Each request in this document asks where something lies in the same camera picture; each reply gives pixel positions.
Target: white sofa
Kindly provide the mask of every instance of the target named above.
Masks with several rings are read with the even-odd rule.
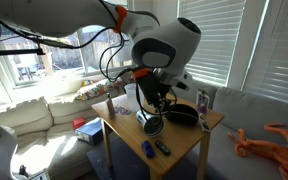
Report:
[[[110,94],[118,96],[119,89],[114,88]],[[86,121],[96,118],[91,106],[104,101],[106,94],[85,101],[75,100],[74,95],[0,106],[0,125],[14,129],[17,135],[13,174],[18,174],[24,165],[29,175],[47,168],[52,180],[70,180],[92,170],[86,153],[94,146],[77,140],[72,121],[79,117]]]
[[[210,107],[225,115],[212,130],[207,161],[207,177],[221,180],[282,180],[279,164],[273,160],[248,152],[242,158],[235,151],[235,143],[227,133],[237,136],[239,128],[244,129],[248,139],[265,140],[279,145],[287,145],[285,137],[264,130],[270,122],[284,123],[288,130],[288,104],[274,99],[253,95],[239,90],[216,87],[195,81],[193,88],[186,93],[176,89],[177,94],[195,102],[197,89],[205,90],[211,99]],[[194,147],[199,154],[199,145]]]

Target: small wooden table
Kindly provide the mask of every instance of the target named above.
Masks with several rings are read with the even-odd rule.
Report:
[[[186,104],[195,108],[195,104],[189,101],[178,99],[178,104]],[[126,95],[113,98],[114,106],[128,108]],[[116,117],[110,119],[108,110],[104,102],[92,105],[96,113],[102,118],[104,143],[108,166],[112,166],[109,132],[110,129],[116,132],[118,136],[139,156],[150,168],[151,180],[160,180],[162,177],[180,161],[197,143],[201,142],[200,155],[198,162],[197,178],[204,179],[208,147],[210,142],[210,133],[202,133],[200,127],[185,126],[169,122],[164,117],[164,128],[160,134],[155,137],[147,136],[140,123],[136,119],[136,112],[129,115],[116,114]],[[208,110],[203,116],[207,125],[213,129],[223,118],[224,115]],[[141,142],[148,140],[155,151],[154,158],[147,158],[141,148]],[[171,150],[170,156],[164,156],[154,145],[156,140],[161,140]]]

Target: orange octopus toy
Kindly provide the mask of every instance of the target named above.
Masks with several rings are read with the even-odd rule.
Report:
[[[283,125],[281,123],[270,123],[264,126],[264,129],[283,135],[288,143],[288,131],[276,127]],[[235,146],[237,155],[246,157],[246,150],[249,150],[259,156],[273,159],[280,164],[279,170],[283,179],[288,180],[288,146],[284,147],[268,141],[246,139],[243,129],[238,130],[238,136],[239,140],[236,140],[231,133],[228,133],[228,137],[237,143]]]

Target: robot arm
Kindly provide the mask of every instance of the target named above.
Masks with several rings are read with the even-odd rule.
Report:
[[[116,27],[118,8],[101,0],[4,0],[0,2],[0,20],[33,34],[65,37],[88,25]],[[184,18],[159,26],[148,12],[127,11],[120,27],[131,37],[132,59],[151,72],[137,76],[149,104],[160,106],[169,86],[188,90],[191,75],[185,64],[195,52],[201,32]]]

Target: window blinds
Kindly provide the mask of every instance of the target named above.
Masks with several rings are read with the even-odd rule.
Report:
[[[288,102],[288,4],[281,9],[277,20],[266,15],[243,91]]]
[[[179,16],[202,32],[186,69],[194,79],[226,86],[245,0],[182,0]]]

